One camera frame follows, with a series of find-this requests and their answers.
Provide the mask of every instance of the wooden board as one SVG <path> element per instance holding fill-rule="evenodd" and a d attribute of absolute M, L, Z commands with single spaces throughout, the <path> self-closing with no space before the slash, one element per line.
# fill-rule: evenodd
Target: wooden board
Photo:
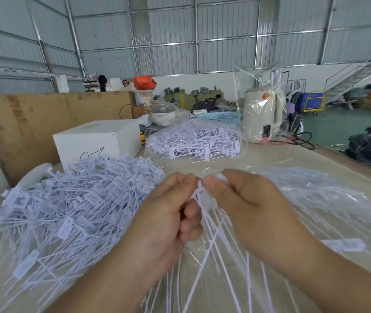
<path fill-rule="evenodd" d="M 134 101 L 130 91 L 0 95 L 0 167 L 9 183 L 59 162 L 53 134 L 93 120 L 130 119 Z"/>

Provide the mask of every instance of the white box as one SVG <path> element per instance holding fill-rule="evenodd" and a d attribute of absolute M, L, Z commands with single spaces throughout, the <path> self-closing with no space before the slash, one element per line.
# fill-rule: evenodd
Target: white box
<path fill-rule="evenodd" d="M 64 169 L 88 157 L 116 158 L 140 151 L 139 120 L 95 120 L 53 135 Z"/>

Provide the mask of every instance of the blue plastic basket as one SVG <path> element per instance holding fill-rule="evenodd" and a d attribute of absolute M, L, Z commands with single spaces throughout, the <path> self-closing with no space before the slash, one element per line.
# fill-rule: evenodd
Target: blue plastic basket
<path fill-rule="evenodd" d="M 202 113 L 197 114 L 196 116 L 205 120 L 217 120 L 218 122 L 239 126 L 239 116 L 237 112 L 234 111 Z"/>

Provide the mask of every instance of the table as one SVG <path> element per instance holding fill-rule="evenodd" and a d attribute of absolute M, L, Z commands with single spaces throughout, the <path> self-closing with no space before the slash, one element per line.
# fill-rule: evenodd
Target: table
<path fill-rule="evenodd" d="M 237 159 L 224 159 L 213 160 L 210 162 L 191 163 L 186 159 L 175 161 L 165 161 L 164 170 L 166 173 L 182 172 L 182 173 L 196 173 L 200 175 L 214 173 L 221 171 L 224 168 L 238 168 L 256 170 L 260 168 L 274 167 L 289 167 L 300 166 L 310 169 L 320 170 L 328 173 L 331 177 L 339 179 L 341 182 L 364 192 L 371 199 L 371 178 L 367 177 L 365 173 L 357 171 L 364 170 L 359 164 L 357 167 L 347 165 L 346 162 L 327 158 L 323 149 L 319 152 L 307 150 L 300 146 L 294 145 L 256 145 L 249 144 L 248 151 L 245 157 Z M 340 226 L 343 233 L 350 233 L 348 228 Z M 367 241 L 368 250 L 371 252 L 371 238 Z M 199 268 L 198 261 L 201 261 L 204 255 L 203 250 L 204 242 L 199 240 L 190 245 L 193 250 L 193 255 L 189 250 L 183 253 L 183 259 L 180 269 L 180 299 L 183 307 L 187 298 L 188 292 L 196 276 Z M 246 290 L 245 280 L 234 263 L 234 260 L 227 255 L 224 248 L 221 248 L 222 255 L 234 289 L 239 300 L 241 311 L 248 312 L 248 297 Z M 348 258 L 361 266 L 371 271 L 371 257 L 364 253 L 350 253 Z M 252 287 L 258 290 L 261 297 L 266 299 L 266 291 L 264 287 L 264 279 L 262 275 L 261 263 L 255 258 L 251 257 L 251 277 Z M 278 273 L 272 268 L 265 266 L 267 280 L 269 282 L 269 289 L 272 296 L 272 303 L 275 312 L 318 312 L 317 307 L 305 295 L 297 290 L 296 287 L 287 283 Z M 177 267 L 174 267 L 174 286 L 176 283 Z M 5 304 L 6 300 L 3 297 L 7 285 L 4 285 L 7 274 L 3 269 L 0 272 L 0 308 Z M 196 292 L 194 293 L 193 300 L 189 307 L 189 312 L 208 312 L 208 313 L 221 313 L 221 312 L 236 312 L 235 304 L 233 302 L 228 285 L 225 283 L 224 273 L 217 273 L 215 270 L 213 260 L 209 260 L 206 264 L 202 276 L 197 285 Z M 19 300 L 13 303 L 5 312 L 36 312 L 37 300 L 47 290 L 48 286 L 39 286 L 31 293 L 23 295 Z M 157 296 L 154 312 L 165 312 L 165 278 L 162 280 L 160 292 Z M 173 312 L 176 310 L 176 289 L 173 289 Z M 295 309 L 292 297 L 296 302 L 297 309 Z M 261 312 L 260 305 L 256 304 L 256 298 L 252 296 L 253 312 Z"/>

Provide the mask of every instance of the electric kettle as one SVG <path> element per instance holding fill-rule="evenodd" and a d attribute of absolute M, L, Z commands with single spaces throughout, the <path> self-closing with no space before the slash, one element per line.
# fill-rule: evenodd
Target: electric kettle
<path fill-rule="evenodd" d="M 280 89 L 262 87 L 246 90 L 242 131 L 248 142 L 269 140 L 279 130 L 284 111 L 285 99 Z"/>

